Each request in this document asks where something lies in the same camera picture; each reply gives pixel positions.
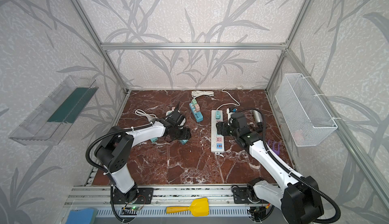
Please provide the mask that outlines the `white long power strip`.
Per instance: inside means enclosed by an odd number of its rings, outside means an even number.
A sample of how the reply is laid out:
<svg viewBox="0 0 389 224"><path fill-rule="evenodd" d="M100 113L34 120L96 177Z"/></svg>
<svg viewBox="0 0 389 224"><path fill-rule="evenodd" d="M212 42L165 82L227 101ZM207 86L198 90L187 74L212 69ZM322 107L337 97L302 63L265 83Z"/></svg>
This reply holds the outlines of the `white long power strip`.
<svg viewBox="0 0 389 224"><path fill-rule="evenodd" d="M229 87L235 87L236 89L239 88L238 86L228 85L222 89L222 92L227 93L234 102L222 104L217 108L217 110L221 111L222 113L222 117L219 120L215 119L216 110L211 111L211 152L215 153L216 155L225 152L224 136L222 136L217 132L217 127L216 127L217 123L223 122L223 111L220 110L220 108L223 106L240 106L240 103L229 92L226 91L226 89Z"/></svg>

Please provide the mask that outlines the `blue power strip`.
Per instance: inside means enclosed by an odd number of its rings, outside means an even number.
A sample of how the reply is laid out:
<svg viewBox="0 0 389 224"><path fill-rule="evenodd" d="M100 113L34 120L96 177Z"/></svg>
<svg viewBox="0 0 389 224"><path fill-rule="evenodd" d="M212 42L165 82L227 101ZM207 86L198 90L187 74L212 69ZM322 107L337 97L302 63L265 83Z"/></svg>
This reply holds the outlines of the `blue power strip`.
<svg viewBox="0 0 389 224"><path fill-rule="evenodd" d="M205 96L214 96L214 92L212 92L212 91L200 91L200 90L194 90L191 92L192 99L193 98L197 99L198 97L201 97L204 95ZM196 122L197 123L202 122L204 117L200 111L199 112L196 111L195 106L192 104L192 102L189 103L189 108L190 108Z"/></svg>

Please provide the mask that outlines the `pink plug adapter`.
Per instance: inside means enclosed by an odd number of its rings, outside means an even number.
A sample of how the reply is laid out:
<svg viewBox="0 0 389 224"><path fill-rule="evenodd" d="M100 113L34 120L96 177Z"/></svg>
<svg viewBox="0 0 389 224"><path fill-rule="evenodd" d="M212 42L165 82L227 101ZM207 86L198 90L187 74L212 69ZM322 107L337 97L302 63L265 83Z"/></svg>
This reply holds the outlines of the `pink plug adapter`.
<svg viewBox="0 0 389 224"><path fill-rule="evenodd" d="M195 109L196 109L196 111L197 111L197 112L199 112L199 111L200 111L200 106L199 106L199 104L198 104L198 103L197 103L197 104L195 104L195 105L194 105L194 107L195 107Z"/></svg>

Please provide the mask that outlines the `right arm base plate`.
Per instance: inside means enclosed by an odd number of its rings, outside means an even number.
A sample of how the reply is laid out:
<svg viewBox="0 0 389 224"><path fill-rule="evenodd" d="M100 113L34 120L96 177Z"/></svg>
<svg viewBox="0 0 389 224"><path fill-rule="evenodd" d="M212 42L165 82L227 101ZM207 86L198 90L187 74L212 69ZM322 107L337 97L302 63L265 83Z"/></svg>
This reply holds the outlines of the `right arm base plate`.
<svg viewBox="0 0 389 224"><path fill-rule="evenodd" d="M233 185L231 187L235 204L253 204L253 191L251 187L240 187Z"/></svg>

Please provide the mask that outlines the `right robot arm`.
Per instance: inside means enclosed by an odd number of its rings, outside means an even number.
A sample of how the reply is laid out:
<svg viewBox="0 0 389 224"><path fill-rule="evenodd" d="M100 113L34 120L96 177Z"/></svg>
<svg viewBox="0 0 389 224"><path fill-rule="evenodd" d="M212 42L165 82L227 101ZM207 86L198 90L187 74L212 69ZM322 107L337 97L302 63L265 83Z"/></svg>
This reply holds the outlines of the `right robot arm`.
<svg viewBox="0 0 389 224"><path fill-rule="evenodd" d="M267 201L279 209L289 224L333 224L341 217L337 203L324 192L311 176L302 174L285 163L266 143L266 119L262 111L250 108L257 129L250 127L245 109L232 113L227 122L217 122L217 133L232 137L235 142L256 159L276 181L277 186L266 180L248 184L252 201Z"/></svg>

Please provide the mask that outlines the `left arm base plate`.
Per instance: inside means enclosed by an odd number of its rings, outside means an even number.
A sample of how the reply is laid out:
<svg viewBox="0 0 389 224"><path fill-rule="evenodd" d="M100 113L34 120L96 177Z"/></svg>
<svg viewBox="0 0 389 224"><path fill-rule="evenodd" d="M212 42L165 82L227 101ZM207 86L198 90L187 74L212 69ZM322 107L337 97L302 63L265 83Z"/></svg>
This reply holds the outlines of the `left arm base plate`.
<svg viewBox="0 0 389 224"><path fill-rule="evenodd" d="M153 188L138 188L134 186L127 193L122 193L116 187L113 188L111 203L117 204L151 204Z"/></svg>

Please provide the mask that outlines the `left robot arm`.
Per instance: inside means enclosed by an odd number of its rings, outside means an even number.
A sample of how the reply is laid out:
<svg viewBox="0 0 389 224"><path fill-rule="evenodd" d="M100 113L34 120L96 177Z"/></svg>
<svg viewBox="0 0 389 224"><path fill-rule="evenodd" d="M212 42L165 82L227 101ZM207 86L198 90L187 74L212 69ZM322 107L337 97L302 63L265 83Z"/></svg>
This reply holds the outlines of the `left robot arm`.
<svg viewBox="0 0 389 224"><path fill-rule="evenodd" d="M189 140L190 129L185 127L185 116L176 107L170 114L149 120L146 125L120 128L97 138L87 148L87 162L103 171L113 187L122 194L136 191L136 183L131 177L127 163L131 150L140 143L154 138L168 137L170 140Z"/></svg>

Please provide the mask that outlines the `white square power strip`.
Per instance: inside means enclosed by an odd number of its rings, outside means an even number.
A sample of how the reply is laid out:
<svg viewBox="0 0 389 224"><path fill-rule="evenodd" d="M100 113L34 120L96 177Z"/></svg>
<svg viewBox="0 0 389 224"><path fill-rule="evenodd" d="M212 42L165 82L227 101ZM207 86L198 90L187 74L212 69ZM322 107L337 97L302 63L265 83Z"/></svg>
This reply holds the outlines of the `white square power strip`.
<svg viewBox="0 0 389 224"><path fill-rule="evenodd" d="M173 111L175 110L175 107L172 108L172 110L166 112L166 116L169 116ZM148 122L152 122L153 120L157 119L158 117L155 114L148 114L145 111L141 109L136 109L135 110L135 115L145 117Z"/></svg>

